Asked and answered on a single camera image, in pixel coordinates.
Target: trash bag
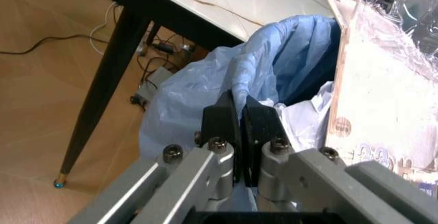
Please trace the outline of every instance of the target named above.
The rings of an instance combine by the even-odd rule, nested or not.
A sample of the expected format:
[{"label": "trash bag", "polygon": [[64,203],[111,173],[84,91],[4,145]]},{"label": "trash bag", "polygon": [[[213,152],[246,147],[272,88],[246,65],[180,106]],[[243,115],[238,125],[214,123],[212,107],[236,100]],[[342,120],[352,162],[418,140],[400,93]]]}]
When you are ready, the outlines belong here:
[{"label": "trash bag", "polygon": [[218,47],[163,82],[140,129],[140,152],[155,158],[169,144],[189,151],[202,113],[231,89],[240,116],[247,95],[290,105],[333,80],[341,31],[318,15],[294,16],[257,30],[246,43]]}]

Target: wooden floor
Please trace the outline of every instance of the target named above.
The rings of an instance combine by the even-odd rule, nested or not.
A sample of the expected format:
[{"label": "wooden floor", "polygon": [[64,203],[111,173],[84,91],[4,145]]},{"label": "wooden floor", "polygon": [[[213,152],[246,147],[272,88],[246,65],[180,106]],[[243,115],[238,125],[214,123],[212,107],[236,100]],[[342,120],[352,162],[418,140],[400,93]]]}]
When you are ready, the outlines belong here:
[{"label": "wooden floor", "polygon": [[[0,51],[22,51],[46,36],[89,34],[110,4],[0,0]],[[109,39],[112,13],[109,22],[96,37]],[[0,223],[66,222],[138,157],[143,112],[129,97],[142,70],[133,60],[66,187],[53,187],[100,58],[83,38],[0,54]]]}]

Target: power adapter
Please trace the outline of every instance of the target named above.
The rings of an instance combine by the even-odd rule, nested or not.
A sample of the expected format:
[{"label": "power adapter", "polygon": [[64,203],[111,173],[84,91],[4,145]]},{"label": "power adapter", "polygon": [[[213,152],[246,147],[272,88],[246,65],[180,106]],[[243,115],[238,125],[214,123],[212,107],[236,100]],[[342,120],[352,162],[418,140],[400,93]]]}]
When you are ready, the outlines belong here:
[{"label": "power adapter", "polygon": [[171,45],[171,44],[160,42],[158,44],[152,44],[152,46],[155,47],[159,51],[164,51],[168,54],[173,55],[173,45]]}]

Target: plastic wrap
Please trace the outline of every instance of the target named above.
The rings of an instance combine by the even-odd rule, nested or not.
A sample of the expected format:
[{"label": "plastic wrap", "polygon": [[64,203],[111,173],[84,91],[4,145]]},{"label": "plastic wrap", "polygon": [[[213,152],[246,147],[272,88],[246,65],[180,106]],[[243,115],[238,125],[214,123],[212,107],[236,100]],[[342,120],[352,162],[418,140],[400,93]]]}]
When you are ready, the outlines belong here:
[{"label": "plastic wrap", "polygon": [[326,145],[347,165],[376,160],[436,197],[438,1],[357,1],[341,38]]},{"label": "plastic wrap", "polygon": [[350,25],[356,34],[437,82],[438,0],[359,1]]}]

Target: white cable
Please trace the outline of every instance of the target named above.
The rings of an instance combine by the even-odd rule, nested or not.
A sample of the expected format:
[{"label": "white cable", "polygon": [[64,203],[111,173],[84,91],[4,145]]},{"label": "white cable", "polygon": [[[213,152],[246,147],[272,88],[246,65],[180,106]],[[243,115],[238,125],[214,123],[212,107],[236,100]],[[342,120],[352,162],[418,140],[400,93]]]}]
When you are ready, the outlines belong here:
[{"label": "white cable", "polygon": [[[108,6],[107,11],[105,12],[105,22],[102,23],[102,24],[97,25],[97,26],[91,31],[91,33],[90,33],[90,37],[93,37],[93,34],[94,34],[97,30],[106,27],[106,25],[108,24],[108,14],[109,14],[109,11],[110,11],[111,8],[112,8],[113,6],[115,6],[116,4],[117,4],[116,2],[113,2],[110,6]],[[93,49],[94,49],[97,53],[99,53],[100,55],[103,55],[103,54],[104,54],[102,51],[100,51],[98,48],[96,48],[96,46],[95,46],[94,43],[93,43],[93,39],[91,39],[91,38],[90,38],[90,45],[91,45],[91,47],[93,47]]]}]

